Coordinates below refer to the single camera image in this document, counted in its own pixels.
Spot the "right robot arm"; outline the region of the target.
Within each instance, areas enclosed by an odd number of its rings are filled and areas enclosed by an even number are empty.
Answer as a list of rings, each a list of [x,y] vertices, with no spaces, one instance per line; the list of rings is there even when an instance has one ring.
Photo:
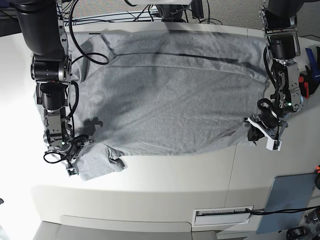
[[[71,80],[72,57],[59,0],[12,0],[19,26],[32,51],[30,73],[36,82],[36,103],[43,108],[45,156],[62,163],[70,176],[78,174],[77,161],[93,143],[86,134],[75,135],[73,114],[79,86]]]

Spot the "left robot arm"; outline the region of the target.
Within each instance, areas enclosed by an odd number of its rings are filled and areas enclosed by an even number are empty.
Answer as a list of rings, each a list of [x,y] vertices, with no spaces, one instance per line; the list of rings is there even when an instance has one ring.
[[[295,58],[301,54],[297,13],[304,3],[303,0],[270,0],[260,11],[266,40],[263,62],[274,93],[258,100],[260,113],[243,121],[251,125],[247,139],[256,142],[266,138],[266,148],[270,151],[281,149],[281,135],[288,127],[285,118],[303,108]]]

